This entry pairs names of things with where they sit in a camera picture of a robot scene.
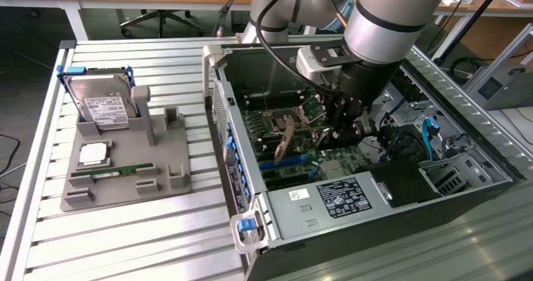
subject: hard drive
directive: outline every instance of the hard drive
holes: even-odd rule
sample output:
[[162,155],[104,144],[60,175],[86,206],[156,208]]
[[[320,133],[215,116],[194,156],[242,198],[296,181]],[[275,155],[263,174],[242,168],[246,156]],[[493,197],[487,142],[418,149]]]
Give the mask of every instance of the hard drive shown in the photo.
[[82,120],[95,122],[100,130],[128,127],[128,119],[139,116],[132,100],[132,71],[70,67],[62,75]]

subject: power supply label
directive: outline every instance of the power supply label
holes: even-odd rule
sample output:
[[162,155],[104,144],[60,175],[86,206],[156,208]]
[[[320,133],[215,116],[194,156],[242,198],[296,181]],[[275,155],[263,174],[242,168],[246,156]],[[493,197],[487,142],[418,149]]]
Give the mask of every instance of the power supply label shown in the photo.
[[96,125],[128,123],[122,97],[86,98],[84,100]]
[[344,179],[318,186],[320,196],[334,219],[372,209],[356,178]]

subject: aluminum table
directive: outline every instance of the aluminum table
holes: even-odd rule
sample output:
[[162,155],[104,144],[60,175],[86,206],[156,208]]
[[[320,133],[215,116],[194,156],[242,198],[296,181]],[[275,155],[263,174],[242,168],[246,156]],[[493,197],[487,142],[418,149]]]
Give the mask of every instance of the aluminum table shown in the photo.
[[[292,37],[292,41],[332,39]],[[55,74],[30,153],[4,248],[0,280],[244,279],[202,94],[202,48],[234,37],[80,41],[56,65],[132,66],[150,85],[152,115],[186,114],[191,194],[62,212],[75,138],[75,105]],[[278,280],[505,280],[533,267],[533,186],[520,185],[451,224]]]

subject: motherboard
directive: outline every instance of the motherboard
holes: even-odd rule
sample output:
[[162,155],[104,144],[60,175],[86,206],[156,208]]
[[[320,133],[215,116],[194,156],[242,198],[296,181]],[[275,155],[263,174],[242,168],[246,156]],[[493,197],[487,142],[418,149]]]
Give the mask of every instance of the motherboard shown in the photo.
[[356,145],[322,149],[332,126],[319,94],[244,98],[243,121],[270,190],[351,175],[368,165]]

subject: green circuit board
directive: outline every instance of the green circuit board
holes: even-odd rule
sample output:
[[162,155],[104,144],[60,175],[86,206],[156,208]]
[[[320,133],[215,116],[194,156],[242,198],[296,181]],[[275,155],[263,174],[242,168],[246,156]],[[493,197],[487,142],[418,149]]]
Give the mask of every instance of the green circuit board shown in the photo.
[[[307,93],[299,98],[299,104],[292,107],[251,111],[242,106],[248,137],[270,190],[351,175],[360,166],[368,165],[358,146],[318,150],[316,139],[331,126],[319,96]],[[295,123],[295,135],[286,157],[276,165],[275,150],[284,136],[287,121]]]

